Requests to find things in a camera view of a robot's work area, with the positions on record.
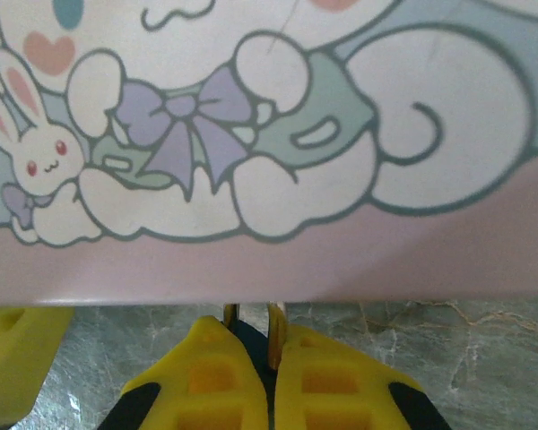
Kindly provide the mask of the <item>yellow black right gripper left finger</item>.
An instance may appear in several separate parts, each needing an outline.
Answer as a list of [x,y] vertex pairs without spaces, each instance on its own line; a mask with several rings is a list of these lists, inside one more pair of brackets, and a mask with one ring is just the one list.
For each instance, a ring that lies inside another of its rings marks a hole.
[[269,430],[265,387],[238,337],[202,316],[125,384],[100,430]]

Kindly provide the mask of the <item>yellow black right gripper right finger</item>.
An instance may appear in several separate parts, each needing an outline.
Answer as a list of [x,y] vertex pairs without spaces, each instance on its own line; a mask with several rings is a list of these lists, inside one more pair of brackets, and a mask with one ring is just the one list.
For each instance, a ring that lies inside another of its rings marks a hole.
[[274,430],[451,430],[409,375],[322,333],[291,325]]

